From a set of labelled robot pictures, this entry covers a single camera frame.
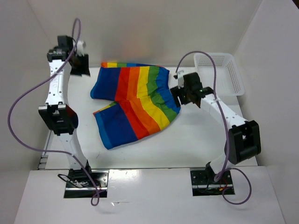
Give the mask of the rainbow striped shorts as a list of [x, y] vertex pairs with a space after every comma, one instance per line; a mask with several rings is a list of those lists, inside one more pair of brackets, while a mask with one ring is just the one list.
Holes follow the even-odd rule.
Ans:
[[93, 113], [106, 149], [164, 130], [179, 114], [169, 70], [156, 65], [102, 62], [92, 99], [111, 103]]

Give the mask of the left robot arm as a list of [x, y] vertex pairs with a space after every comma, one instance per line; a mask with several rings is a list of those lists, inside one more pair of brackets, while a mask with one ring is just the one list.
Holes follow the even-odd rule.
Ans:
[[60, 139], [67, 155], [69, 173], [58, 177], [73, 187], [82, 188], [92, 184], [93, 174], [78, 140], [78, 115], [68, 103], [68, 83], [71, 75], [90, 75], [89, 56], [85, 53], [84, 41], [60, 35], [57, 42], [58, 45], [47, 53], [51, 80], [45, 104], [38, 112], [46, 126]]

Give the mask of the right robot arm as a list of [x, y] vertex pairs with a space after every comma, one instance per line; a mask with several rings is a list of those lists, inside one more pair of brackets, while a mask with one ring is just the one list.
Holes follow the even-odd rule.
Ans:
[[211, 87], [203, 87], [196, 72], [178, 73], [174, 77], [178, 85], [171, 88], [171, 93], [176, 105], [196, 104], [223, 125], [225, 130], [223, 154], [206, 164], [205, 178], [209, 183], [218, 182], [225, 170], [261, 153], [260, 130], [256, 121], [239, 116]]

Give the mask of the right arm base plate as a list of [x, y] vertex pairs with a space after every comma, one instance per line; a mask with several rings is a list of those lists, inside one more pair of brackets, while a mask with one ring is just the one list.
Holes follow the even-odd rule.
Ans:
[[210, 180], [203, 168], [191, 169], [190, 176], [193, 196], [218, 196], [223, 193], [224, 195], [235, 194], [230, 171], [226, 171], [218, 182]]

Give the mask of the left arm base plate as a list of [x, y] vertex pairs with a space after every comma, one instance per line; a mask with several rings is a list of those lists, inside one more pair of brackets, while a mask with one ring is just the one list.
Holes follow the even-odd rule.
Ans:
[[[64, 198], [92, 198], [92, 196], [96, 196], [96, 189], [84, 171], [75, 173], [69, 170], [67, 175], [58, 174], [57, 176], [65, 182]], [[93, 169], [90, 176], [100, 192], [100, 198], [107, 198], [109, 171]]]

